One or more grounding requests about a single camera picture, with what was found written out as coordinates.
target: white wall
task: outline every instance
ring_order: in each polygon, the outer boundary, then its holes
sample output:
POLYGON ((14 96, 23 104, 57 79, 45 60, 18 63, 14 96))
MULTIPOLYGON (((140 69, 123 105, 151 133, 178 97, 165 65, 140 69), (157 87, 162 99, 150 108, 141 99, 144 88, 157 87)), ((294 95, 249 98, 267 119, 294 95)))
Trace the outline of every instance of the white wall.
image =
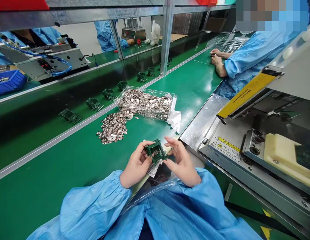
POLYGON ((53 28, 61 34, 68 34, 70 38, 74 38, 74 42, 81 49, 83 55, 102 53, 101 45, 99 45, 97 40, 94 22, 55 26, 53 28))
MULTIPOLYGON (((142 17, 142 26, 146 30, 146 38, 151 39, 151 17, 142 17)), ((124 21, 119 19, 116 24, 119 37, 122 36, 123 27, 124 21)), ((101 46, 97 40, 97 31, 94 22, 62 25, 60 27, 54 26, 53 28, 61 34, 68 34, 70 38, 74 38, 74 42, 77 44, 77 47, 81 49, 83 55, 102 53, 101 46)))

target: control panel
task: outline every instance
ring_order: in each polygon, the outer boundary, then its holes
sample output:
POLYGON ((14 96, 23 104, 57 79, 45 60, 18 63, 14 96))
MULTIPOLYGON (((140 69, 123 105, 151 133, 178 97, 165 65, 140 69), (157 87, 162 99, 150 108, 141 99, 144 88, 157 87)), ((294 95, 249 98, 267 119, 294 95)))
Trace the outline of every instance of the control panel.
POLYGON ((140 39, 141 41, 146 40, 146 32, 145 28, 139 28, 139 29, 122 29, 122 39, 128 40, 128 39, 134 39, 135 42, 137 42, 137 39, 140 39))

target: blue plastic bin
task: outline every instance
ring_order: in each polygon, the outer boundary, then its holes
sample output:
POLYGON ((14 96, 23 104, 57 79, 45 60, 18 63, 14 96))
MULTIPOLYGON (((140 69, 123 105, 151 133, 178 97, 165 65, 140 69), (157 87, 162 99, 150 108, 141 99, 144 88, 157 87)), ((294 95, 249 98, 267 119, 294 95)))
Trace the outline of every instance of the blue plastic bin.
POLYGON ((19 70, 12 70, 0 73, 0 79, 2 77, 9 77, 9 80, 0 82, 0 95, 15 92, 23 89, 26 83, 26 76, 24 76, 19 70))

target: blue hose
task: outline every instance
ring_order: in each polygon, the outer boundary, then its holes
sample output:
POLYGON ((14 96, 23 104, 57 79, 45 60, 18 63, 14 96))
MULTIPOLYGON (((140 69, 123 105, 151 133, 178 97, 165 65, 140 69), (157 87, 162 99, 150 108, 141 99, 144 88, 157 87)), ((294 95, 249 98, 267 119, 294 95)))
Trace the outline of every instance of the blue hose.
POLYGON ((4 42, 2 39, 0 39, 0 42, 4 43, 5 45, 7 45, 7 46, 9 46, 9 47, 11 47, 11 48, 13 48, 13 49, 15 49, 15 50, 20 51, 20 52, 22 52, 22 53, 30 54, 30 55, 35 56, 35 57, 53 58, 53 59, 59 60, 59 61, 61 61, 62 63, 64 63, 64 64, 66 64, 66 65, 69 66, 68 69, 66 69, 66 70, 64 70, 64 71, 60 71, 60 72, 51 72, 51 74, 52 74, 53 77, 60 76, 60 75, 62 75, 62 74, 64 74, 64 73, 67 73, 67 72, 69 72, 70 70, 72 70, 72 65, 71 65, 69 62, 67 62, 67 61, 65 61, 64 59, 62 59, 62 58, 55 57, 55 56, 51 56, 51 55, 43 55, 43 54, 35 54, 35 53, 32 53, 32 52, 27 52, 27 51, 18 49, 18 48, 16 48, 16 47, 13 47, 13 46, 7 44, 7 43, 4 42))

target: warning sticker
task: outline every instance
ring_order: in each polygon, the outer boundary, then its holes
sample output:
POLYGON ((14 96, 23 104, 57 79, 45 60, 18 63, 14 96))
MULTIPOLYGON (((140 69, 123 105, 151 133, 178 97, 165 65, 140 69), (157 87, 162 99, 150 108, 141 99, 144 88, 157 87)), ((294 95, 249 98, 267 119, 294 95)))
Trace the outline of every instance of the warning sticker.
POLYGON ((215 147, 234 158, 236 161, 241 161, 241 150, 223 138, 218 137, 215 147))

